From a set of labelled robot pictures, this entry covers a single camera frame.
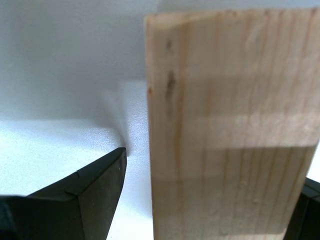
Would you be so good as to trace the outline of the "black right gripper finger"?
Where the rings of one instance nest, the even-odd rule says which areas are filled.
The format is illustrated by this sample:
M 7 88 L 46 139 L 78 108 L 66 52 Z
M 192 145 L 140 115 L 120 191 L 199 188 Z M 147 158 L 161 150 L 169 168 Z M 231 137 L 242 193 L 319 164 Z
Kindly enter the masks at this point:
M 320 240 L 320 183 L 307 178 L 284 238 Z
M 118 147 L 27 196 L 0 197 L 2 240 L 105 240 L 121 196 L 127 151 Z

